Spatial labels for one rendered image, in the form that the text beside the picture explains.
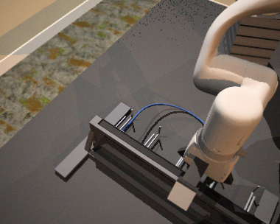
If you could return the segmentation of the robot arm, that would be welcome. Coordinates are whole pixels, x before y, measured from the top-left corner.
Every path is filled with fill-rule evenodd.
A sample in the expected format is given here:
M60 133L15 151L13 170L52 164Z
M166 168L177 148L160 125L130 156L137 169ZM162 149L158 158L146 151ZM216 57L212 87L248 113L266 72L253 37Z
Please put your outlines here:
M198 138L201 151L212 160L245 157L247 151L242 145L259 124L279 84L271 68L218 52L220 41L233 24L244 18L278 13L280 0L238 0L221 12L206 34L193 82L200 91L217 96ZM195 156L167 199L186 211L208 165Z

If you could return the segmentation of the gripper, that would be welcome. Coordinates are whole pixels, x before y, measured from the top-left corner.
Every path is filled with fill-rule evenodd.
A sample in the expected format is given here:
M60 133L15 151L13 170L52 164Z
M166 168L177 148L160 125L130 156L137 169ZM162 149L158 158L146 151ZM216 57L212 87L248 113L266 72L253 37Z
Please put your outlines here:
M186 162L187 169L195 159L195 156L209 164L207 170L204 173L205 175L207 175L206 179L203 182L205 185L209 185L213 182L223 182L231 185L234 181L231 171L237 163L239 156L235 156L234 158L227 161L215 161L204 155L198 144L198 138L201 130L202 128L196 132L188 146L181 147L179 149L178 154Z

